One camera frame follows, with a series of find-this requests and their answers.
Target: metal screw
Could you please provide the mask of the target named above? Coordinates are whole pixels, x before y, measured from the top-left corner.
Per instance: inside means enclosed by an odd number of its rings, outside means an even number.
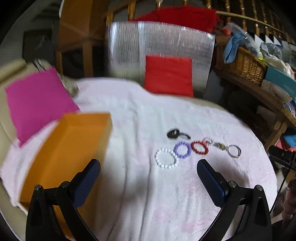
[[[63,188],[65,188],[65,187],[69,186],[69,182],[68,181],[62,182],[61,186]]]
[[[263,190],[263,187],[260,186],[260,185],[257,185],[256,188],[257,188],[259,191],[262,191],[262,190]]]
[[[237,186],[236,182],[234,181],[230,181],[229,183],[229,186],[231,186],[232,188],[235,188]]]
[[[34,190],[38,191],[40,188],[41,188],[41,186],[40,186],[39,184],[37,184],[37,185],[34,187]]]

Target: key ring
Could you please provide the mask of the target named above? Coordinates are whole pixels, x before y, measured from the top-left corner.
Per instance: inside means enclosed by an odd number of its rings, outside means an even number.
[[[209,138],[209,137],[206,137],[202,140],[203,142],[205,142],[207,145],[209,146],[214,146],[216,148],[219,148],[220,150],[225,150],[227,151],[228,155],[230,155],[232,158],[239,158],[240,155],[242,154],[242,150],[237,146],[237,145],[230,145],[230,146],[226,146],[222,143],[219,143],[219,142],[214,142],[212,138]],[[235,156],[235,155],[232,155],[230,152],[229,152],[229,148],[230,147],[236,147],[237,149],[237,152],[238,154]]]
[[[234,147],[237,148],[237,152],[238,152],[237,156],[234,156],[234,155],[232,155],[232,154],[229,152],[229,147],[232,147],[232,146],[234,146]],[[230,145],[230,146],[228,146],[228,147],[226,148],[226,150],[227,150],[228,155],[230,155],[230,156],[233,157],[233,158],[239,158],[240,155],[242,154],[242,150],[241,150],[238,146],[236,146],[236,145]]]

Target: cardboard box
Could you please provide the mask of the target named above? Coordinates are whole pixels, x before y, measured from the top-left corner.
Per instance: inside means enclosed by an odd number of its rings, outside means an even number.
[[[104,168],[104,156],[112,130],[111,116],[103,114],[66,114],[43,147],[40,149],[23,186],[20,203],[29,209],[34,186],[44,189],[58,187],[63,181],[71,181],[92,158],[99,160]],[[78,211],[93,230],[97,192],[100,176],[94,184],[84,205]],[[58,206],[54,207],[57,218],[68,237],[70,230]]]
[[[286,91],[291,97],[296,99],[296,81],[287,76],[285,73],[269,66],[267,68],[265,79],[273,84],[276,84]]]

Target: red cloth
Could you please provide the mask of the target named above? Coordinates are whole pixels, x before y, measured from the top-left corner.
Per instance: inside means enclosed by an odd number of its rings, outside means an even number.
[[[191,59],[146,56],[144,88],[154,94],[193,97]]]
[[[276,147],[285,151],[296,152],[296,147],[289,147],[288,143],[285,141],[283,137],[280,137],[279,141],[276,144]]]
[[[133,21],[170,23],[212,33],[216,21],[221,19],[216,15],[215,9],[183,6],[157,9]]]

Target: teal box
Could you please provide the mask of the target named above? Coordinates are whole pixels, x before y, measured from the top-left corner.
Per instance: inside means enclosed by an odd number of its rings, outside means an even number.
[[[296,99],[296,81],[291,77],[274,67],[268,66],[265,79],[281,87],[292,98]]]

